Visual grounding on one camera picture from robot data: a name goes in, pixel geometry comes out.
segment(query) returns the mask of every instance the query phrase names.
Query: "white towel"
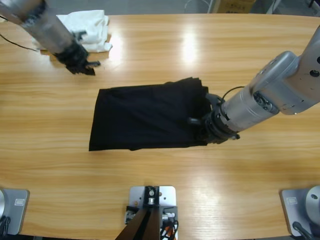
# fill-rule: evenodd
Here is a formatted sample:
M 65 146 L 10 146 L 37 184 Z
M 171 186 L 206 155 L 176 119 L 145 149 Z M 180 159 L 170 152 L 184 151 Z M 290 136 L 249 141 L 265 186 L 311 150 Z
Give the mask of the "white towel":
M 112 44 L 106 42 L 109 18 L 104 10 L 76 11 L 57 17 L 70 32 L 86 31 L 80 43 L 89 53 L 107 52 L 112 48 Z M 32 39 L 32 43 L 38 49 L 43 49 L 35 39 Z

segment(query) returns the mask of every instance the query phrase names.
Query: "wooden table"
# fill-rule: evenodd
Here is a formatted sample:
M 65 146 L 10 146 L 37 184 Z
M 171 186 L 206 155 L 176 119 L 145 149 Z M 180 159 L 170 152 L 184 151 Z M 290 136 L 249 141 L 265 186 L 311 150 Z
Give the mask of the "wooden table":
M 223 95 L 269 60 L 301 54 L 319 18 L 254 15 L 111 16 L 113 49 L 92 54 L 96 77 L 0 39 L 0 185 L 28 189 L 23 234 L 113 240 L 131 186 L 173 185 L 182 240 L 288 235 L 281 189 L 320 184 L 320 105 L 279 114 L 241 139 L 190 148 L 88 152 L 99 89 L 190 76 Z M 21 28 L 0 33 L 31 47 Z

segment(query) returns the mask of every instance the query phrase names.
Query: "black garment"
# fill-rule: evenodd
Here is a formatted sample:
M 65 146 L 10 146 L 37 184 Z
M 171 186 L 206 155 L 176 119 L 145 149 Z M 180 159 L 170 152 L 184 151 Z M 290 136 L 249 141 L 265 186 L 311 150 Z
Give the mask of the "black garment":
M 198 78 L 159 85 L 100 89 L 94 110 L 89 151 L 105 149 L 186 148 L 197 140 L 189 117 L 211 111 Z

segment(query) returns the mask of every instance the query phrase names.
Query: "robotic arm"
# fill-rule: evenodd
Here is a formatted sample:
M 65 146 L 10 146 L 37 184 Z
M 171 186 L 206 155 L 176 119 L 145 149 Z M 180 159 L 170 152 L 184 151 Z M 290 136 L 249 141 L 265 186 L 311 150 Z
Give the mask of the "robotic arm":
M 45 0 L 0 0 L 0 15 L 20 25 L 72 72 L 94 75 L 99 62 L 88 62 L 78 42 L 84 32 L 70 33 Z M 270 61 L 230 100 L 208 94 L 212 112 L 202 119 L 199 138 L 223 143 L 238 133 L 282 112 L 293 115 L 320 102 L 320 27 L 301 56 L 285 51 Z
M 281 53 L 228 101 L 208 94 L 212 112 L 190 123 L 203 126 L 200 138 L 220 144 L 279 112 L 294 115 L 309 109 L 320 102 L 319 50 L 320 27 L 301 56 Z
M 79 43 L 85 32 L 70 33 L 45 0 L 0 0 L 0 15 L 20 25 L 73 74 L 95 75 L 89 56 Z

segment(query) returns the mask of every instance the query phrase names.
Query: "black cable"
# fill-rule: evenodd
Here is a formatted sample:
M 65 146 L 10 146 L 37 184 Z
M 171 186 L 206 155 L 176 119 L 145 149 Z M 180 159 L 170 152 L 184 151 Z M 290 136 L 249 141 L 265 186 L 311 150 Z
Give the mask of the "black cable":
M 223 104 L 224 101 L 225 101 L 225 97 L 226 97 L 227 94 L 230 93 L 231 91 L 233 91 L 233 90 L 235 90 L 235 89 L 242 89 L 242 88 L 244 88 L 244 86 L 237 86 L 237 87 L 231 88 L 231 89 L 230 89 L 229 91 L 227 91 L 227 92 L 223 95 L 223 97 L 221 98 L 221 102 L 220 102 L 220 106 L 219 106 L 219 107 L 220 107 L 220 113 L 221 113 L 222 116 L 225 117 L 225 119 L 229 120 L 229 118 L 225 115 L 225 113 L 222 112 L 222 104 Z
M 0 15 L 0 19 L 4 19 L 4 20 L 8 21 L 8 19 L 6 19 L 5 17 L 3 17 L 1 15 Z
M 31 50 L 31 51 L 38 52 L 37 50 L 35 50 L 35 49 L 33 49 L 33 48 L 29 48 L 29 47 L 21 46 L 21 45 L 19 45 L 19 44 L 15 43 L 15 42 L 13 42 L 13 41 L 8 40 L 8 39 L 7 39 L 7 38 L 5 38 L 3 35 L 1 35 L 1 33 L 0 33 L 0 37 L 2 37 L 2 38 L 3 38 L 4 40 L 6 40 L 7 42 L 9 42 L 9 43 L 11 43 L 11 44 L 13 44 L 13 45 L 16 45 L 16 46 L 18 46 L 18 47 L 20 47 L 20 48 L 23 48 L 23 49 L 27 49 L 27 50 Z

